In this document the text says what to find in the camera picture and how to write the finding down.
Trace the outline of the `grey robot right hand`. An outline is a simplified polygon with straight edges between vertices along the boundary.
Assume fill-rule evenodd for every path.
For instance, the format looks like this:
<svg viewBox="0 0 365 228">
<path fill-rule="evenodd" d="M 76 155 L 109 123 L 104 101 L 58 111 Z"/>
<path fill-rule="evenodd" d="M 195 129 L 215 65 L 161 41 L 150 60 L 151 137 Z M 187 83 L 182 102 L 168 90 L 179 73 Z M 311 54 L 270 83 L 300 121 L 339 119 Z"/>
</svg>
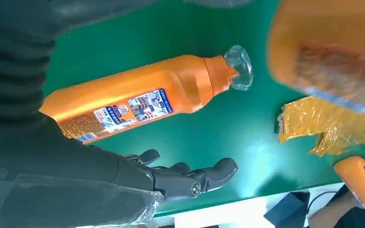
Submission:
<svg viewBox="0 0 365 228">
<path fill-rule="evenodd" d="M 122 227 L 150 220 L 163 201 L 185 200 L 224 186 L 238 166 L 186 163 L 148 167 L 68 139 L 53 120 L 0 118 L 0 228 Z"/>
</svg>

